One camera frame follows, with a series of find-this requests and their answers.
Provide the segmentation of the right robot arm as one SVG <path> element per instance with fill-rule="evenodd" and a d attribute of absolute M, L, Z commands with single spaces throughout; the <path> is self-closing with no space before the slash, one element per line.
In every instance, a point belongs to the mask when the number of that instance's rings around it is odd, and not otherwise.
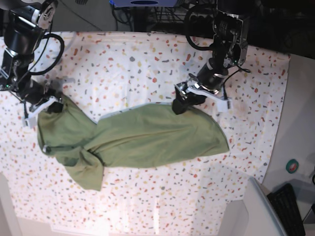
<path fill-rule="evenodd" d="M 64 52 L 64 40 L 51 32 L 58 6 L 56 0 L 2 0 L 0 8 L 7 10 L 8 26 L 4 33 L 6 48 L 0 68 L 0 89 L 15 95 L 23 104 L 24 126 L 33 128 L 41 112 L 60 113 L 63 110 L 61 94 L 48 83 L 40 84 L 32 76 L 44 75 L 60 61 Z M 45 70 L 33 72 L 38 63 L 35 51 L 40 42 L 54 38 L 60 43 L 55 61 Z"/>

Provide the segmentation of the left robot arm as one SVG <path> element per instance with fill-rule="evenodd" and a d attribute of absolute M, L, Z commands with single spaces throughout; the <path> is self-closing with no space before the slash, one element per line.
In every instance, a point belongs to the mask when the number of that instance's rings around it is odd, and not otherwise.
<path fill-rule="evenodd" d="M 204 9 L 213 15 L 213 43 L 207 47 L 196 45 L 191 39 L 189 21 L 193 13 Z M 206 98 L 214 100 L 218 112 L 231 108 L 225 84 L 231 78 L 228 70 L 236 67 L 237 72 L 250 72 L 242 68 L 248 50 L 249 0 L 218 0 L 216 3 L 197 4 L 190 8 L 184 19 L 185 37 L 191 47 L 198 51 L 211 51 L 212 56 L 196 75 L 189 74 L 186 81 L 175 85 L 176 97 L 172 110 L 179 115 Z"/>

